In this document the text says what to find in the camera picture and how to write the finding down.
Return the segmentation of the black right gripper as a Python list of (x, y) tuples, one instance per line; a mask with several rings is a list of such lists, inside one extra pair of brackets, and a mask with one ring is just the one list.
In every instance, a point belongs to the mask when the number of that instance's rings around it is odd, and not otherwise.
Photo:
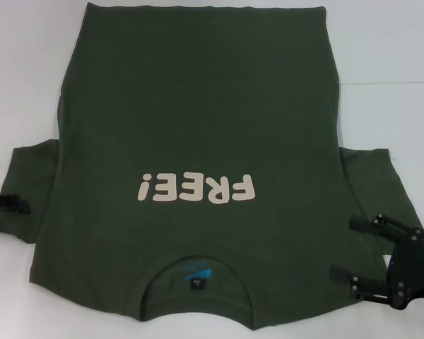
[(396, 244), (387, 269), (387, 282), (331, 266), (329, 277), (333, 281), (347, 284), (352, 299), (387, 304), (397, 310), (404, 310), (415, 299), (424, 299), (423, 229), (409, 227), (382, 213), (371, 221), (352, 216), (348, 226)]

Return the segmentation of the dark green FREE t-shirt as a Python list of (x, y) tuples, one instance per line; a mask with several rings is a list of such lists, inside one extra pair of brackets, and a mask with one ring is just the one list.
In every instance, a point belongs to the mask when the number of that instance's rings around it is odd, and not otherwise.
[(148, 321), (204, 312), (252, 330), (352, 304), (332, 265), (383, 278), (378, 213), (420, 227), (388, 150), (338, 144), (326, 9), (88, 4), (59, 138), (16, 148), (31, 283)]

